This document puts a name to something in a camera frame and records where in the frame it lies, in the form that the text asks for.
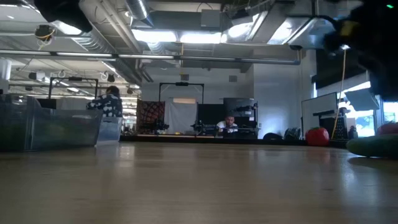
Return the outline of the red toy tomato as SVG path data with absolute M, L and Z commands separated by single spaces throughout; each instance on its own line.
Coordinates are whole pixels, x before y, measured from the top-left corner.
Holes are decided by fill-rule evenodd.
M 376 131 L 376 135 L 383 134 L 398 134 L 398 123 L 389 122 L 380 126 Z
M 312 128 L 305 133 L 305 140 L 309 146 L 327 146 L 329 134 L 325 128 Z

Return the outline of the green toy cucumber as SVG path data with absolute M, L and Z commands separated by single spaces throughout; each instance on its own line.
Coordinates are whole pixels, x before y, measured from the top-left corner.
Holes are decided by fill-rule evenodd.
M 359 156 L 398 159 L 398 134 L 351 139 L 346 143 L 346 148 Z

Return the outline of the black backdrop panel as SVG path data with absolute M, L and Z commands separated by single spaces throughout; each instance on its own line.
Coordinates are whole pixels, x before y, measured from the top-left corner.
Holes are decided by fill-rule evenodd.
M 197 120 L 203 124 L 217 124 L 223 121 L 225 117 L 225 108 L 223 104 L 199 104 L 197 111 Z

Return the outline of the white hanging sheet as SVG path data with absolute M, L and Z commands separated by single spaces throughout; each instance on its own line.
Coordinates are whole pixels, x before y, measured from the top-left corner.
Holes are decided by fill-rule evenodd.
M 165 102 L 164 122 L 169 125 L 167 134 L 193 132 L 192 125 L 197 119 L 197 103 Z

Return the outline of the person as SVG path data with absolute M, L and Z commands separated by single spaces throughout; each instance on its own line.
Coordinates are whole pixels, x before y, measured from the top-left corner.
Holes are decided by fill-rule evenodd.
M 222 136 L 223 138 L 234 138 L 239 131 L 233 116 L 226 116 L 223 121 L 217 123 L 216 128 L 216 136 Z
M 87 103 L 88 110 L 101 110 L 103 117 L 122 118 L 123 101 L 119 88 L 112 85 L 107 87 L 106 93 Z

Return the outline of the black equipment rack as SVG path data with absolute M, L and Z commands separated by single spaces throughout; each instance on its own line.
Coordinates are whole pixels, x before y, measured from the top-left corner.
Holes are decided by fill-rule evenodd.
M 234 122 L 238 125 L 239 131 L 235 137 L 240 139 L 257 139 L 259 132 L 257 122 L 257 110 L 249 112 L 230 112 L 239 106 L 253 106 L 256 102 L 253 98 L 224 98 L 223 105 L 225 113 L 234 117 Z

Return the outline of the dark red patterned cloth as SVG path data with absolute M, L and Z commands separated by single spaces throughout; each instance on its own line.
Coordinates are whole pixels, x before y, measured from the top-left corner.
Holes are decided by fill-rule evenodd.
M 164 101 L 142 101 L 137 102 L 136 131 L 138 134 L 154 134 L 152 126 L 158 120 L 164 121 Z

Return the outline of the grey ceiling pipe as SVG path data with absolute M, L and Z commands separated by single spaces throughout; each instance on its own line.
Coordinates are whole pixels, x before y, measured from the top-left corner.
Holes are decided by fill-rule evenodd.
M 70 57 L 94 60 L 139 59 L 139 60 L 196 60 L 202 62 L 227 62 L 227 63 L 257 63 L 275 65 L 300 65 L 301 60 L 282 60 L 269 58 L 241 58 L 241 57 L 206 57 L 192 55 L 152 55 L 152 54 L 105 54 L 105 53 L 79 53 L 79 52 L 54 52 L 41 50 L 8 50 L 0 49 L 0 55 L 11 56 L 39 56 L 39 57 Z

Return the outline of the clear plastic basket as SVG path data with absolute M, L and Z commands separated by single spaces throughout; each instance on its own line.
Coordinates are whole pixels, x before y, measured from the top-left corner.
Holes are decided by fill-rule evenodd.
M 101 120 L 96 145 L 116 144 L 119 142 L 123 119 L 105 117 Z
M 55 110 L 31 96 L 0 95 L 0 152 L 94 146 L 103 113 Z

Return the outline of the grey ceiling box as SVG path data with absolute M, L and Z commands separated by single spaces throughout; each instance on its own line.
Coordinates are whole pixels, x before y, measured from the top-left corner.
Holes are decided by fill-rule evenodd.
M 201 10 L 201 28 L 207 30 L 220 29 L 220 11 L 212 9 Z

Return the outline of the whiteboard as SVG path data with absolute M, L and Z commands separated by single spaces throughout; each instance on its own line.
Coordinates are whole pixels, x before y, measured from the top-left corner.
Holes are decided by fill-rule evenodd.
M 337 92 L 302 101 L 302 132 L 323 127 L 331 137 L 338 110 Z

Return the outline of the black mesh desk organizer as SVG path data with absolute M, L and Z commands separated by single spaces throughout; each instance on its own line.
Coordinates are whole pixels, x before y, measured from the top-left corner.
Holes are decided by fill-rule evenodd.
M 333 133 L 332 139 L 336 140 L 347 140 L 348 130 L 346 127 L 346 118 L 344 116 L 339 116 L 336 122 L 336 128 Z

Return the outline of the black ceiling sensor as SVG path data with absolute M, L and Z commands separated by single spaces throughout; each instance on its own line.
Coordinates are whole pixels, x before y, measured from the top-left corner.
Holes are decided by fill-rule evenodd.
M 52 39 L 54 33 L 55 33 L 54 27 L 50 25 L 39 25 L 36 28 L 34 35 L 38 40 L 41 40 L 43 42 L 48 42 Z

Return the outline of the black aluminium rig frame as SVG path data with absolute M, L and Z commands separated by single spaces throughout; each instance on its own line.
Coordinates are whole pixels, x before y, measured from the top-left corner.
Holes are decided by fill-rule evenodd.
M 308 146 L 305 140 L 263 140 L 263 139 L 224 139 L 211 138 L 210 136 L 121 136 L 120 142 L 172 142 L 190 144 L 253 144 L 272 146 Z

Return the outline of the round silver duct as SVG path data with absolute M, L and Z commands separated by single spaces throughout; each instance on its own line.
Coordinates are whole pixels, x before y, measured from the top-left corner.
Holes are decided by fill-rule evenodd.
M 143 22 L 149 27 L 154 26 L 146 0 L 125 0 L 125 5 L 134 19 Z

